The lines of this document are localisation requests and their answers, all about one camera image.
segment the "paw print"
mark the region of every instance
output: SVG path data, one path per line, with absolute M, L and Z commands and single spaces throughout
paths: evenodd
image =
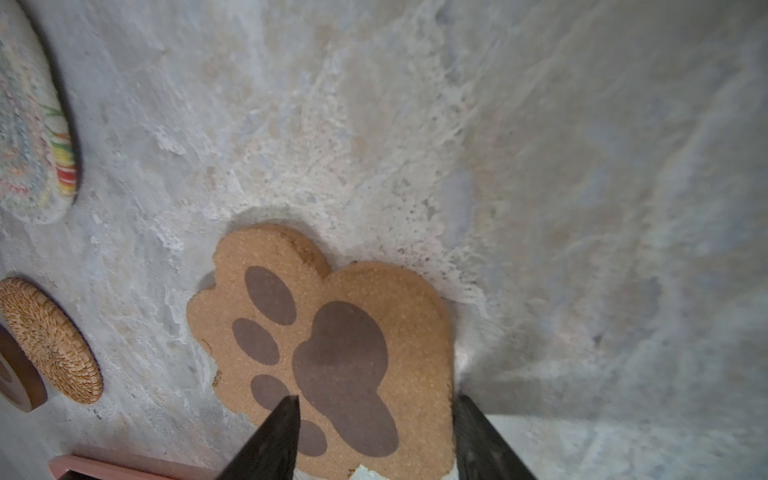
M 311 475 L 448 473 L 452 339 L 427 282 L 377 262 L 332 273 L 311 240 L 271 224 L 224 237 L 214 263 L 216 285 L 190 300 L 187 318 L 228 409 L 259 425 L 299 395 L 297 466 Z

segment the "brown toe pad print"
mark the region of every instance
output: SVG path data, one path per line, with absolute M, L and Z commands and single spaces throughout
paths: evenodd
M 312 241 L 272 224 L 224 237 L 214 264 L 216 285 L 187 318 L 228 409 L 259 425 L 299 395 L 297 467 L 321 478 L 359 465 L 391 480 L 450 471 L 451 327 L 426 281 L 377 262 L 332 273 Z

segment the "multicolored woven placemat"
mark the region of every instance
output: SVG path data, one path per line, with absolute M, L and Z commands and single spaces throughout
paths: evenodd
M 0 207 L 52 223 L 72 205 L 77 168 L 48 59 L 15 0 L 0 2 Z

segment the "pink tray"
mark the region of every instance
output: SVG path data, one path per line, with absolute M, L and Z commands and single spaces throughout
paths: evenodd
M 67 470 L 74 470 L 99 480 L 173 480 L 172 478 L 137 472 L 130 468 L 118 467 L 74 455 L 62 455 L 54 458 L 48 462 L 48 469 L 51 470 L 54 479 L 61 477 Z

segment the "round brown wooden object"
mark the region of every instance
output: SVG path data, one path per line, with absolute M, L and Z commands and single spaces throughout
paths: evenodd
M 0 309 L 32 364 L 57 389 L 80 403 L 102 391 L 91 349 L 69 318 L 43 292 L 19 278 L 0 282 Z
M 48 400 L 38 370 L 24 355 L 8 330 L 0 326 L 0 393 L 22 412 Z

